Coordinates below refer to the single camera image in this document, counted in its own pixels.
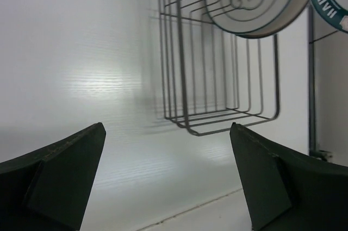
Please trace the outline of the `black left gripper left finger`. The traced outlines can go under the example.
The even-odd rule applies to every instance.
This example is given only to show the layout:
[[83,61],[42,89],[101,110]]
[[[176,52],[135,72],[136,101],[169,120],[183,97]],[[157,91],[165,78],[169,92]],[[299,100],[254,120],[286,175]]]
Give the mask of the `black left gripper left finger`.
[[95,123],[1,163],[1,230],[80,230],[106,138]]

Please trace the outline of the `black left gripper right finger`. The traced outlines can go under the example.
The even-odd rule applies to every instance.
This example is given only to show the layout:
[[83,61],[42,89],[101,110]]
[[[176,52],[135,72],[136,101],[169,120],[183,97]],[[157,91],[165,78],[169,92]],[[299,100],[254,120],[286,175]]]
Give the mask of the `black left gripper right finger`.
[[254,230],[347,230],[347,167],[273,142],[241,124],[232,149]]

